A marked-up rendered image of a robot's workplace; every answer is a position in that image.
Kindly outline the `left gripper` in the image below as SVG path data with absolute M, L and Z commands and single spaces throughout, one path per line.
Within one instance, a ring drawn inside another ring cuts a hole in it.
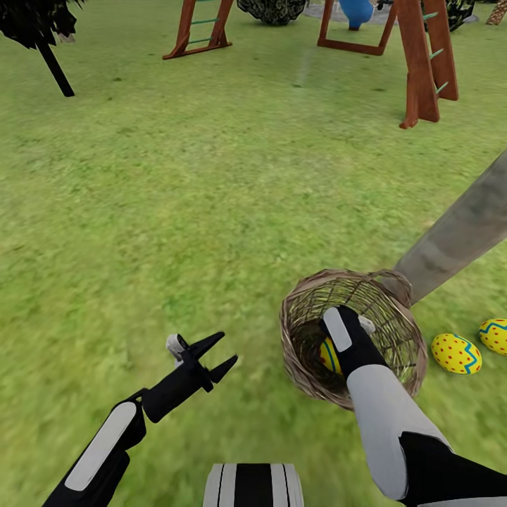
M 212 383 L 219 383 L 227 371 L 236 363 L 237 355 L 209 372 L 207 367 L 201 367 L 198 362 L 200 357 L 224 336 L 224 332 L 218 332 L 192 344 L 189 349 L 186 348 L 186 351 L 180 352 L 184 362 L 183 365 L 176 368 L 160 382 L 165 399 L 173 408 L 177 408 L 199 388 L 204 388 L 206 392 L 210 392 L 213 389 Z

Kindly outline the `wicker basket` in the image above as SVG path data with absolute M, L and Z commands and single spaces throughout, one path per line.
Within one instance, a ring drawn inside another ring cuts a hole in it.
M 387 288 L 376 278 L 389 277 L 396 280 L 398 296 L 388 291 Z M 406 286 L 405 276 L 399 271 L 385 271 L 380 270 L 377 272 L 368 272 L 367 275 L 359 271 L 350 271 L 347 269 L 338 270 L 337 268 L 324 269 L 319 273 L 313 274 L 310 277 L 302 278 L 295 289 L 288 292 L 287 298 L 282 301 L 281 310 L 279 314 L 279 322 L 281 329 L 281 343 L 282 353 L 284 355 L 285 372 L 291 378 L 295 387 L 298 387 L 311 398 L 318 401 L 326 401 L 329 403 L 336 403 L 346 411 L 354 412 L 353 403 L 350 397 L 350 391 L 347 384 L 337 387 L 334 391 L 329 390 L 333 384 L 340 381 L 340 376 L 335 375 L 333 379 L 324 381 L 323 377 L 313 368 L 305 355 L 304 349 L 298 349 L 301 338 L 295 333 L 300 327 L 308 328 L 310 326 L 319 326 L 322 318 L 310 317 L 307 313 L 303 315 L 301 306 L 303 305 L 302 296 L 304 301 L 307 302 L 304 310 L 312 311 L 319 306 L 315 300 L 320 298 L 316 294 L 316 290 L 321 287 L 328 286 L 332 281 L 330 289 L 334 291 L 340 280 L 352 282 L 357 281 L 361 285 L 369 285 L 377 290 L 377 296 L 369 300 L 369 304 L 376 309 L 378 303 L 386 299 L 383 308 L 390 312 L 390 317 L 383 322 L 378 322 L 376 327 L 376 335 L 380 336 L 380 341 L 387 341 L 390 352 L 388 361 L 391 371 L 398 377 L 406 374 L 410 369 L 410 376 L 403 383 L 403 388 L 408 392 L 409 396 L 414 399 L 419 389 L 423 385 L 425 376 L 427 374 L 427 364 L 429 356 L 427 355 L 427 342 L 421 334 L 414 314 L 411 312 L 410 301 L 413 299 L 413 293 Z M 295 310 L 292 307 L 295 307 Z M 393 327 L 393 323 L 405 323 L 408 326 L 407 335 L 404 328 L 400 328 L 399 336 L 398 328 Z M 387 329 L 388 328 L 388 329 Z M 295 339 L 294 339 L 295 338 Z M 415 347 L 413 352 L 415 360 L 411 355 L 409 342 Z M 406 354 L 407 363 L 403 362 L 400 349 L 403 348 Z M 307 366 L 307 369 L 306 369 Z M 316 378 L 318 376 L 318 378 Z

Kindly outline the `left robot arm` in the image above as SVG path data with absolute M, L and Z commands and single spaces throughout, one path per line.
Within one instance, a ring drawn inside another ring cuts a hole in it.
M 165 348 L 174 356 L 176 370 L 154 388 L 143 388 L 112 409 L 43 507 L 107 507 L 129 465 L 126 451 L 146 436 L 142 408 L 158 423 L 199 388 L 210 392 L 212 383 L 219 383 L 238 357 L 210 372 L 198 360 L 224 336 L 218 332 L 188 346 L 180 334 L 170 335 Z

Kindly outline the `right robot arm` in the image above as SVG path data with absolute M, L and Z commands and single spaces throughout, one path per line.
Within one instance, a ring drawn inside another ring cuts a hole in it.
M 507 475 L 457 456 L 403 388 L 370 334 L 374 321 L 343 305 L 322 314 L 350 391 L 371 477 L 406 507 L 507 507 Z

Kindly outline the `easter egg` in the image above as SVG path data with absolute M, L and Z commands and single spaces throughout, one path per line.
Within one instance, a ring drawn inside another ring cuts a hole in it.
M 482 323 L 479 336 L 488 349 L 507 356 L 507 319 L 489 319 Z
M 322 341 L 319 345 L 314 346 L 314 352 L 318 352 L 318 361 L 321 365 L 321 370 L 328 370 L 330 374 L 327 376 L 328 379 L 332 379 L 335 375 L 341 376 L 343 375 L 342 368 L 340 367 L 339 360 L 337 360 L 336 353 L 334 352 L 334 347 L 332 343 L 332 339 L 330 336 L 326 334 L 321 334 L 319 337 Z
M 461 336 L 438 335 L 432 341 L 432 352 L 438 364 L 454 374 L 473 374 L 482 367 L 482 354 Z

